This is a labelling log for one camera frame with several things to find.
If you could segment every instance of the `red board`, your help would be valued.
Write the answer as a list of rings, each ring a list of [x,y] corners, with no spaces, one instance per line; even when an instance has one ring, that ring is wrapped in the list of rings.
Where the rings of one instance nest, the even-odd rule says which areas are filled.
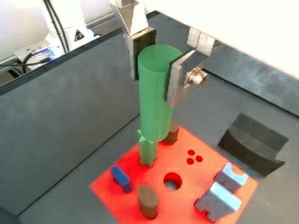
[[[137,145],[116,162],[131,178],[133,187],[131,193],[123,192],[109,170],[92,183],[91,189],[121,224],[211,223],[205,214],[195,210],[193,203],[211,188],[213,178],[227,162],[228,160],[180,127],[177,142],[173,145],[159,143],[157,159],[152,168],[140,166]],[[232,170],[237,174],[244,173],[235,165]],[[168,173],[176,173],[181,178],[181,186],[177,190],[171,190],[164,185],[164,177]],[[160,203],[153,220],[148,220],[139,212],[136,189],[141,184],[149,185],[159,194]],[[256,188],[257,182],[248,178],[245,185],[235,192],[241,200],[240,209],[215,223],[237,222]]]

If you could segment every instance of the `black block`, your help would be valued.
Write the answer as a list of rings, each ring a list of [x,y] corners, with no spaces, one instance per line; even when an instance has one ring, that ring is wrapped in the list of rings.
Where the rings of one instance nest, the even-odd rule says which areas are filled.
[[[287,141],[287,137],[240,113],[219,141],[219,147],[267,176],[285,163],[276,160],[276,153]]]

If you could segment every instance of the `gray table surface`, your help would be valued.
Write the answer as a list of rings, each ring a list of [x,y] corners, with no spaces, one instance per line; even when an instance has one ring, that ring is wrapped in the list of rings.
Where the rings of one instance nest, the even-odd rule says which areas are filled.
[[[185,27],[167,17],[153,18],[152,23],[153,28],[163,27],[157,43],[169,44],[185,51],[185,39],[180,36],[188,33]],[[277,154],[277,159],[285,161],[285,164],[265,178],[217,147],[217,142],[240,112],[289,138]],[[297,223],[297,117],[212,75],[205,86],[191,91],[173,116],[179,123],[259,180],[259,188],[237,223]],[[84,163],[21,213],[23,224],[117,223],[89,190],[89,184],[136,144],[137,128],[139,118],[113,135]]]

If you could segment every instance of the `light blue block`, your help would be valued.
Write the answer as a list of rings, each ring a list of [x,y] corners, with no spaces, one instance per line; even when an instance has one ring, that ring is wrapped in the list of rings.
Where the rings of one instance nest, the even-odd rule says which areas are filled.
[[[217,181],[232,193],[247,183],[248,175],[237,175],[231,169],[231,163],[227,163],[219,172],[215,181]]]
[[[241,201],[223,185],[215,182],[193,205],[200,212],[207,210],[208,219],[216,221],[239,210]]]

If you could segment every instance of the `metal bracket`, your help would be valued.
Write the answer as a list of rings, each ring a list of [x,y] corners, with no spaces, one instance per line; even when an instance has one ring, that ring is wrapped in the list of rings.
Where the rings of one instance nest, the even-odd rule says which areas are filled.
[[[187,44],[207,56],[211,56],[213,53],[216,53],[217,50],[224,46],[215,38],[192,28],[189,29]]]
[[[145,7],[141,4],[128,0],[111,0],[109,3],[125,34],[131,36],[148,27]]]
[[[200,88],[205,84],[208,75],[201,71],[203,64],[223,47],[215,38],[192,28],[187,43],[193,50],[188,51],[171,65],[165,101],[172,108],[187,98],[191,85]]]
[[[155,44],[156,30],[151,27],[129,36],[124,34],[125,47],[129,52],[131,78],[137,81],[137,54],[143,49]]]
[[[133,0],[109,0],[109,3],[124,33],[131,77],[137,81],[137,54],[155,44],[156,30],[148,27],[145,8],[141,4]]]

